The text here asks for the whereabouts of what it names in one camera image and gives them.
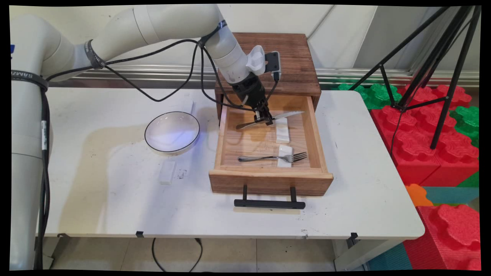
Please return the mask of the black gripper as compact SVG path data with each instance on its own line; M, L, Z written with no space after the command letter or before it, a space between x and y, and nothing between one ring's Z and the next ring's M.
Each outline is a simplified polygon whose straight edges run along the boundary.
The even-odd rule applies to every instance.
M265 123L267 126L273 124L273 117L266 101L265 88L257 75L249 74L242 81L231 84L231 87L241 102L247 96L247 100L243 105L247 105L253 109L263 108L263 111L255 112L255 123Z

